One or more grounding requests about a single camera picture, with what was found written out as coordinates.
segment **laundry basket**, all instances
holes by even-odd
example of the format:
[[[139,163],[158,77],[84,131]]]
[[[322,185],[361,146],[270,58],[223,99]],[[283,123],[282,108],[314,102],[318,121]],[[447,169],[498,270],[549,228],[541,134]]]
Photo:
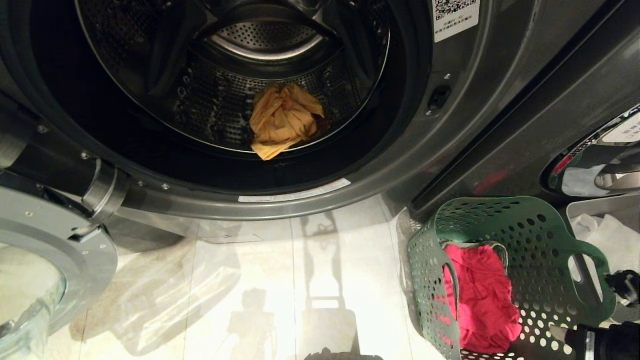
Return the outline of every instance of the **laundry basket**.
[[[454,243],[499,243],[508,252],[512,301],[522,315],[522,333],[503,354],[477,354],[460,348],[460,329],[451,312],[443,283],[444,267],[458,282],[451,259],[442,250]],[[551,325],[574,329],[599,326],[615,307],[614,294],[604,290],[599,306],[587,306],[575,290],[568,261],[589,256],[600,284],[609,272],[605,256],[594,246],[571,237],[558,212],[532,197],[456,199],[442,206],[408,245],[415,300],[422,335],[447,359],[573,359],[573,350],[549,332]]]

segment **laundry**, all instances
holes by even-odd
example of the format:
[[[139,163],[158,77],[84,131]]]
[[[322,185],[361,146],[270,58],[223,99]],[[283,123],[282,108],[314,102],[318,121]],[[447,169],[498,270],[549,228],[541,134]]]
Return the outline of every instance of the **laundry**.
[[[271,160],[318,130],[314,114],[324,118],[322,104],[294,83],[271,84],[255,96],[250,125],[251,145],[263,160]]]
[[[473,352],[506,352],[522,331],[520,313],[511,303],[511,280],[490,246],[460,248],[448,245],[458,279],[460,347]],[[445,272],[451,313],[456,316],[451,276]]]

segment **washing machine drum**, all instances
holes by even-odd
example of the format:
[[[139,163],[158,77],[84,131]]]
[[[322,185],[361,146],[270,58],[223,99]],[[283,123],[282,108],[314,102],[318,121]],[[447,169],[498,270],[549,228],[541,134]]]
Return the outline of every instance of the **washing machine drum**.
[[[362,167],[411,120],[426,76],[408,63],[431,42],[412,38],[409,3],[33,0],[30,37],[68,115],[51,121],[85,149],[192,188],[286,193]],[[296,83],[326,116],[262,161],[249,120],[270,83]]]

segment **floor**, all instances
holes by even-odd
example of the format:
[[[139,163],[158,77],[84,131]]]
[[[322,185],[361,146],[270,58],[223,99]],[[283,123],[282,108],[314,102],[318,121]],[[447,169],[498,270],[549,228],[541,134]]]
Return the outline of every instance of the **floor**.
[[[441,359],[414,326],[403,251],[416,229],[375,197],[119,248],[113,283],[50,337],[47,359]]]

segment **washing machine door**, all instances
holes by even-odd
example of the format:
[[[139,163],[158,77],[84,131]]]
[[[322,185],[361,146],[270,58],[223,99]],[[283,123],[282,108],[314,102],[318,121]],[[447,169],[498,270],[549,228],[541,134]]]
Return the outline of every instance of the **washing machine door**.
[[[118,264],[104,227],[33,190],[0,185],[1,359],[41,359],[49,334],[102,294]]]
[[[576,197],[640,191],[640,104],[568,149],[549,185]]]

